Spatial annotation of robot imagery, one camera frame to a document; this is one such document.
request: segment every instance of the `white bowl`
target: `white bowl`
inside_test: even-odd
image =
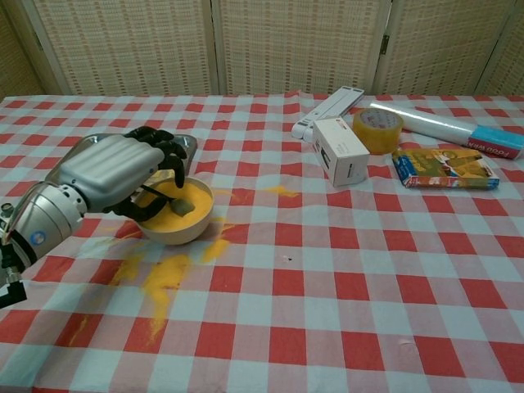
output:
[[[173,179],[166,178],[164,180],[161,180],[160,182],[153,183],[150,187],[156,188],[159,184],[165,182],[173,182]],[[142,225],[140,225],[140,223],[137,223],[140,230],[151,240],[171,246],[189,243],[191,240],[194,240],[200,235],[202,235],[202,233],[206,230],[207,226],[209,225],[211,221],[211,213],[213,211],[213,206],[215,205],[215,196],[213,195],[213,192],[207,184],[205,184],[197,178],[186,178],[185,182],[197,186],[198,188],[204,190],[206,193],[210,195],[212,203],[209,208],[209,211],[206,213],[206,215],[204,215],[204,217],[202,217],[202,219],[195,222],[193,225],[172,232],[152,231],[150,229],[144,228]],[[135,201],[140,201],[140,199],[142,199],[146,194],[147,192],[145,191],[140,192]]]

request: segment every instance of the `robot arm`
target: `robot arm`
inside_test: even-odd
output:
[[[20,274],[71,236],[86,213],[113,211],[138,222],[155,216],[166,199],[140,207],[131,196],[158,169],[174,169],[183,186],[186,152],[171,139],[150,127],[104,138],[61,165],[58,185],[37,183],[16,207],[2,205],[0,251],[9,287],[0,308],[26,299]]]

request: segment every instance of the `tablecloth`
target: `tablecloth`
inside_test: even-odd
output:
[[[524,159],[487,158],[494,191],[407,189],[390,155],[335,189],[290,132],[322,98],[6,98],[2,201],[81,137],[148,124],[197,138],[216,204],[185,246],[86,215],[0,310],[0,391],[523,392]],[[524,97],[376,98],[523,132]]]

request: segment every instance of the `packing tape roll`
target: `packing tape roll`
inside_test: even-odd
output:
[[[352,128],[371,154],[387,154],[397,148],[403,125],[394,112],[367,108],[355,113]]]

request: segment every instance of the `woven panel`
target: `woven panel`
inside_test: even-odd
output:
[[[473,94],[513,0],[402,3],[377,93]]]
[[[482,89],[484,94],[524,94],[524,7],[518,8],[513,22],[497,43],[501,50]]]
[[[200,1],[35,4],[74,93],[211,93]]]
[[[363,87],[375,67],[368,58],[380,0],[217,3],[227,93],[330,93]]]
[[[0,7],[0,53],[2,54],[0,55],[0,101],[6,96],[43,93],[2,7]]]

